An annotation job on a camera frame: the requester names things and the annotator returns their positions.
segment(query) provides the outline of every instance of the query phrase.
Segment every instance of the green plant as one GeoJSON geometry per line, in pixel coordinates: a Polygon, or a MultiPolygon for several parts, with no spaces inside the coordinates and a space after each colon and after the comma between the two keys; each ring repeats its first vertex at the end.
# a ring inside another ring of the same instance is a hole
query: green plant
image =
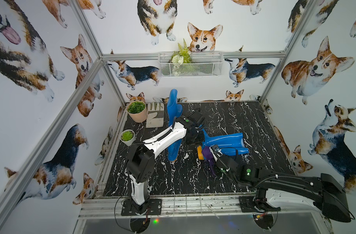
{"type": "Polygon", "coordinates": [[[192,63],[192,59],[191,59],[191,51],[189,50],[189,48],[187,47],[186,41],[183,39],[183,46],[178,43],[178,48],[179,51],[174,51],[171,60],[173,60],[173,57],[176,55],[180,55],[183,56],[183,63],[192,63]]]}
{"type": "Polygon", "coordinates": [[[130,114],[138,114],[142,112],[144,109],[145,109],[144,102],[135,101],[129,105],[127,110],[130,114]]]}
{"type": "Polygon", "coordinates": [[[134,134],[131,132],[131,131],[127,131],[127,132],[124,132],[121,136],[121,139],[124,141],[124,142],[128,142],[129,140],[131,140],[132,138],[134,137],[134,134]]]}

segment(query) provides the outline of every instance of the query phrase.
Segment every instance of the dog face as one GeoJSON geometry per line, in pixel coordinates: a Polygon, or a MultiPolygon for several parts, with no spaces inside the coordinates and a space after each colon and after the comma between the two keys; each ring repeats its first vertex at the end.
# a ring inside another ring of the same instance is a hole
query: dog face
{"type": "Polygon", "coordinates": [[[309,171],[310,169],[313,168],[313,166],[304,160],[302,160],[301,157],[301,147],[298,145],[295,150],[289,155],[290,161],[293,165],[293,168],[298,172],[298,173],[303,173],[305,171],[309,171]]]}
{"type": "Polygon", "coordinates": [[[203,31],[199,30],[193,24],[188,23],[188,32],[192,39],[191,45],[189,47],[190,51],[213,51],[216,45],[216,40],[219,35],[221,35],[222,30],[222,25],[217,25],[210,31],[203,31]]]}
{"type": "Polygon", "coordinates": [[[349,114],[356,110],[356,107],[345,108],[334,104],[331,99],[325,105],[326,117],[323,124],[328,127],[328,132],[332,134],[344,134],[346,131],[356,132],[356,125],[349,118],[349,114]]]}
{"type": "Polygon", "coordinates": [[[73,49],[62,46],[60,48],[63,54],[76,65],[81,76],[85,76],[92,64],[92,59],[86,50],[86,42],[82,34],[79,34],[78,45],[73,49]]]}
{"type": "Polygon", "coordinates": [[[11,16],[10,6],[5,1],[0,1],[0,34],[13,44],[19,44],[21,37],[13,29],[17,25],[11,25],[8,16],[11,16]]]}
{"type": "Polygon", "coordinates": [[[83,203],[84,199],[91,199],[95,194],[95,182],[87,173],[83,174],[83,183],[81,193],[73,200],[74,205],[83,203]]]}
{"type": "Polygon", "coordinates": [[[241,90],[237,92],[236,94],[233,94],[230,91],[226,91],[226,98],[224,101],[240,101],[241,95],[243,94],[244,90],[241,90]]]}
{"type": "Polygon", "coordinates": [[[325,37],[318,50],[317,57],[310,62],[309,76],[327,83],[336,72],[350,68],[354,63],[352,57],[336,57],[330,51],[329,38],[325,37]]]}
{"type": "Polygon", "coordinates": [[[145,102],[144,93],[143,92],[141,92],[138,96],[132,96],[131,94],[126,94],[126,96],[128,97],[128,99],[130,99],[130,102],[132,102],[132,101],[143,101],[143,102],[145,102]]]}

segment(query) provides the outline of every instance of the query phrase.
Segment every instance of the blue rubber boot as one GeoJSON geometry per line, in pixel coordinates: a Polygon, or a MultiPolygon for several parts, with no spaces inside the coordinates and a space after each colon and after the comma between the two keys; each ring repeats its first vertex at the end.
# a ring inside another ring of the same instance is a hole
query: blue rubber boot
{"type": "MultiPolygon", "coordinates": [[[[170,91],[169,101],[167,102],[167,114],[169,115],[169,126],[173,124],[174,117],[178,118],[182,115],[183,107],[181,104],[177,103],[177,93],[176,89],[170,91]]],[[[182,143],[182,139],[177,140],[173,144],[171,144],[168,148],[168,160],[174,162],[177,160],[178,151],[180,144],[182,143]]]]}

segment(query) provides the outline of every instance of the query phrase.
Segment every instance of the metal bar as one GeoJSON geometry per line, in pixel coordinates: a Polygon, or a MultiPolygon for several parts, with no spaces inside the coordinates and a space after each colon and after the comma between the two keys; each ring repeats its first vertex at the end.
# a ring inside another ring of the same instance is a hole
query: metal bar
{"type": "MultiPolygon", "coordinates": [[[[173,54],[173,52],[162,52],[166,54],[173,54]]],[[[200,55],[210,54],[213,52],[193,52],[200,55]]],[[[260,52],[222,52],[225,59],[256,59],[256,58],[284,58],[286,53],[284,51],[260,51],[260,52]]],[[[104,54],[102,59],[105,61],[116,60],[158,60],[158,53],[149,54],[104,54]]]]}
{"type": "Polygon", "coordinates": [[[110,67],[106,64],[106,61],[104,61],[104,60],[103,60],[103,66],[104,66],[105,74],[108,77],[108,79],[109,79],[109,81],[110,81],[110,83],[111,83],[111,85],[113,87],[113,90],[115,91],[115,94],[117,95],[119,101],[121,102],[121,105],[125,106],[126,105],[125,100],[122,97],[121,92],[119,91],[119,87],[118,87],[117,83],[114,80],[112,72],[110,71],[110,67]]]}
{"type": "Polygon", "coordinates": [[[102,51],[99,46],[99,43],[96,40],[95,34],[93,33],[90,23],[87,21],[87,18],[82,10],[82,7],[79,5],[77,0],[69,0],[69,5],[73,9],[74,15],[76,16],[79,25],[82,27],[82,30],[88,40],[90,40],[90,44],[93,50],[96,53],[96,57],[100,58],[102,56],[102,51]]]}
{"type": "Polygon", "coordinates": [[[74,112],[79,101],[87,91],[87,88],[90,86],[92,80],[97,75],[101,65],[101,60],[96,59],[83,81],[70,96],[67,103],[57,115],[56,119],[50,125],[44,136],[40,139],[37,146],[22,165],[21,169],[18,171],[17,177],[13,180],[10,187],[0,197],[0,230],[9,217],[10,213],[15,208],[23,192],[26,190],[37,169],[40,167],[43,160],[47,156],[49,150],[69,120],[71,114],[74,112]]]}
{"type": "Polygon", "coordinates": [[[272,77],[270,78],[270,81],[268,85],[266,86],[264,92],[262,93],[262,96],[260,98],[260,103],[263,103],[267,96],[270,93],[271,88],[273,87],[279,73],[282,71],[283,66],[287,62],[289,56],[291,55],[292,48],[296,45],[297,40],[301,36],[301,34],[304,32],[305,25],[307,22],[311,19],[314,9],[318,6],[320,0],[310,0],[308,4],[305,7],[305,10],[302,14],[302,17],[300,18],[300,21],[296,27],[296,30],[294,31],[291,40],[288,42],[287,47],[286,47],[286,55],[284,58],[281,59],[281,61],[278,63],[277,68],[275,69],[272,77]]]}

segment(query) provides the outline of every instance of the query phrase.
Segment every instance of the potted plant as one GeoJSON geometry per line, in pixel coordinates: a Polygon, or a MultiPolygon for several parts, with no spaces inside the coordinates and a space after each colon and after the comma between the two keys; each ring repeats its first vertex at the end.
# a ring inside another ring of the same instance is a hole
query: potted plant
{"type": "Polygon", "coordinates": [[[148,113],[145,102],[143,101],[133,101],[127,107],[127,112],[131,118],[137,122],[141,123],[147,119],[148,113]]]}
{"type": "Polygon", "coordinates": [[[135,133],[133,130],[125,130],[121,133],[121,141],[127,146],[130,146],[135,141],[135,133]]]}

